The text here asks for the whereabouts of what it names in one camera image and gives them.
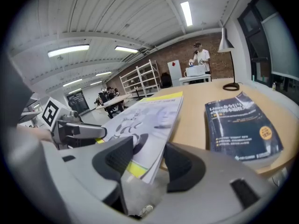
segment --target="dark blue book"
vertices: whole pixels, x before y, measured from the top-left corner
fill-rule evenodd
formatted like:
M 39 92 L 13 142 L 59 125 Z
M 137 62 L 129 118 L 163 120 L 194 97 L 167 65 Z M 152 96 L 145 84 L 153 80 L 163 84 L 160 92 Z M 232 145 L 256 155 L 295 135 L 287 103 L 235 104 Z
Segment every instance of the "dark blue book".
M 262 168 L 274 162 L 283 150 L 273 124 L 244 92 L 205 107 L 211 151 Z

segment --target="cap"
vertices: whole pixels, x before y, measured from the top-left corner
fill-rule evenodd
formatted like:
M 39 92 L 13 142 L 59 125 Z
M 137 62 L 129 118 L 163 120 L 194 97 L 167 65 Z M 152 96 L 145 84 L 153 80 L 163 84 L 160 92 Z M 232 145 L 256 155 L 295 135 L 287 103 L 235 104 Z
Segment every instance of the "cap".
M 200 42 L 196 42 L 196 43 L 193 45 L 193 47 L 199 47 L 199 46 L 201 46 L 201 43 L 200 43 Z

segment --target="desk lamp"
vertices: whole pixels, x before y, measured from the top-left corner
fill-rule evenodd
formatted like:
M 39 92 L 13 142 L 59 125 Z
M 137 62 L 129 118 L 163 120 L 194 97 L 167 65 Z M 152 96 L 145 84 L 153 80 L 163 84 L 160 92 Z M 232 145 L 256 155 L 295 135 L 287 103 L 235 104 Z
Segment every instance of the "desk lamp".
M 228 40 L 227 36 L 226 36 L 226 31 L 225 28 L 222 28 L 222 38 L 221 38 L 221 42 L 219 45 L 219 49 L 218 52 L 229 52 L 230 53 L 230 58 L 232 60 L 232 64 L 233 64 L 233 73 L 234 73 L 234 82 L 233 83 L 229 83 L 229 84 L 225 84 L 223 86 L 223 89 L 226 91 L 238 91 L 240 89 L 240 86 L 238 83 L 235 82 L 235 69 L 234 69 L 234 61 L 232 58 L 232 49 L 234 49 L 234 46 L 232 45 L 232 43 L 230 43 L 230 41 Z

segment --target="book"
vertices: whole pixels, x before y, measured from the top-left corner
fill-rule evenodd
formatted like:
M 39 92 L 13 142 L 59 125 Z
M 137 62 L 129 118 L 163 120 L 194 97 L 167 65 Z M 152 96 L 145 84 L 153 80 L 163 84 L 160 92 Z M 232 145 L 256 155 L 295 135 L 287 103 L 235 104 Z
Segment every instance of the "book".
M 274 162 L 283 150 L 273 124 L 244 92 L 207 103 L 205 110 L 211 151 L 258 169 Z
M 127 170 L 146 183 L 152 183 L 157 173 L 182 101 L 182 92 L 143 98 L 103 125 L 107 129 L 104 141 L 133 137 L 133 158 Z

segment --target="printer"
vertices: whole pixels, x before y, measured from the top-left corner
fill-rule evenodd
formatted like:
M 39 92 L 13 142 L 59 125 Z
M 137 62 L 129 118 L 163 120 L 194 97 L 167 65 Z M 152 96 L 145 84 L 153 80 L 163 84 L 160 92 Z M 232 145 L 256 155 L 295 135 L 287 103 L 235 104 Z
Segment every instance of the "printer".
M 188 77 L 196 77 L 201 76 L 206 73 L 206 66 L 205 65 L 194 65 L 186 68 L 186 75 Z

